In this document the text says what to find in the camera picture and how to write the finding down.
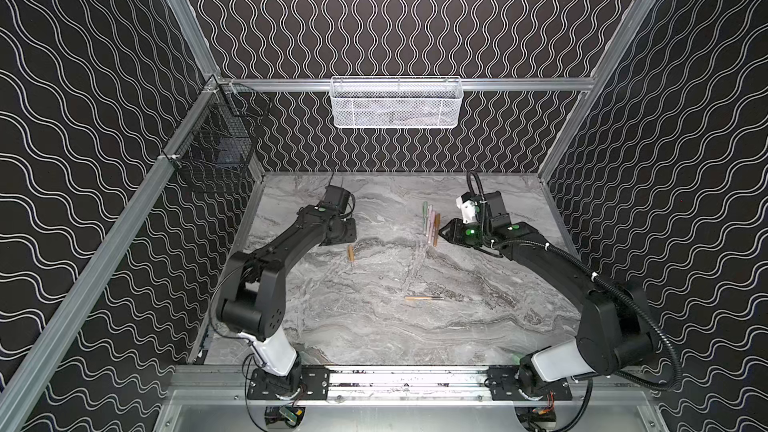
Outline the green pen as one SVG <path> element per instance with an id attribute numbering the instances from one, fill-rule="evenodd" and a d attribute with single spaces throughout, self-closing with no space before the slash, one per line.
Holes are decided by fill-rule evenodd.
<path id="1" fill-rule="evenodd" d="M 421 232 L 426 236 L 428 232 L 428 217 L 429 217 L 429 203 L 428 201 L 422 202 L 422 225 Z"/>

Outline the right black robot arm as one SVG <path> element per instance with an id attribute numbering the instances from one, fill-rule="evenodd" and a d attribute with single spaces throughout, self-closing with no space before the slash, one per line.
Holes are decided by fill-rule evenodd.
<path id="1" fill-rule="evenodd" d="M 520 360 L 516 382 L 523 394 L 539 396 L 568 377 L 616 375 L 658 392 L 681 385 L 680 355 L 652 317 L 641 285 L 617 284 L 551 243 L 532 225 L 512 221 L 498 192 L 468 191 L 456 204 L 461 215 L 439 229 L 443 240 L 525 266 L 580 314 L 574 338 Z"/>

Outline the tan pen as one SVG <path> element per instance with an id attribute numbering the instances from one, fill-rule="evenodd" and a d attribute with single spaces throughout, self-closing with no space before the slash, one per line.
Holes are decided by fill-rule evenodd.
<path id="1" fill-rule="evenodd" d="M 429 296 L 429 295 L 407 295 L 404 297 L 406 301 L 442 301 L 444 297 L 441 296 Z"/>

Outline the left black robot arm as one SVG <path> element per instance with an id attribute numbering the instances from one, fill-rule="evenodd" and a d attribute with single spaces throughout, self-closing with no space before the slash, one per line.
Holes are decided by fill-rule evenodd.
<path id="1" fill-rule="evenodd" d="M 356 241 L 356 201 L 347 189 L 329 185 L 315 205 L 304 206 L 294 222 L 253 252 L 237 252 L 224 273 L 213 313 L 228 339 L 249 343 L 267 374 L 295 388 L 300 359 L 282 328 L 286 314 L 287 277 L 302 257 L 317 246 Z"/>

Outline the brown pen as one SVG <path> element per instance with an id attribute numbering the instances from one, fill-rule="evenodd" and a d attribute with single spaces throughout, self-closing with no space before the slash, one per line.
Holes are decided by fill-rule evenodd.
<path id="1" fill-rule="evenodd" d="M 441 215 L 439 213 L 435 213 L 432 220 L 432 230 L 431 230 L 432 232 L 431 244 L 433 247 L 436 247 L 438 243 L 440 222 L 441 222 Z"/>

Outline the pink pen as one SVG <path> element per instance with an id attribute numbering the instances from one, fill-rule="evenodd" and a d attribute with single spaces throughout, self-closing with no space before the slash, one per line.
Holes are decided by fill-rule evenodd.
<path id="1" fill-rule="evenodd" d="M 430 244 L 432 242 L 432 234 L 434 229 L 434 208 L 432 204 L 428 205 L 427 208 L 427 219 L 426 219 L 426 232 L 425 236 L 427 238 L 427 243 Z"/>

